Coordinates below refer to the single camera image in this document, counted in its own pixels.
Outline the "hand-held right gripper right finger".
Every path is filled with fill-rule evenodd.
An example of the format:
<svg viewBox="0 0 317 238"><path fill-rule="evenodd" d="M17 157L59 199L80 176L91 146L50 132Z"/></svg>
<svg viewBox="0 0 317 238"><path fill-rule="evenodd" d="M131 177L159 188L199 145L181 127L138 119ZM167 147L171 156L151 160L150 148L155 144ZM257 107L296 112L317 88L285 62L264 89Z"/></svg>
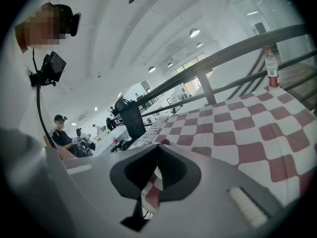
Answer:
<svg viewBox="0 0 317 238"><path fill-rule="evenodd" d="M248 237L282 209L263 186L232 165L158 145L163 190L148 224L152 238Z"/></svg>

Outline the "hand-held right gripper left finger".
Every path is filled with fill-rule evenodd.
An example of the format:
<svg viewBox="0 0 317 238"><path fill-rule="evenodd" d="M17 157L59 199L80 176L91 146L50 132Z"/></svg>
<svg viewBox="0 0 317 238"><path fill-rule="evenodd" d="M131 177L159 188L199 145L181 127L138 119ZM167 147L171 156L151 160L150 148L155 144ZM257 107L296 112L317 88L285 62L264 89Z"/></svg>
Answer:
<svg viewBox="0 0 317 238"><path fill-rule="evenodd" d="M149 158L156 145L117 154L64 160L60 171L63 200L76 238L157 238L158 226L142 215L141 191L125 167Z"/></svg>

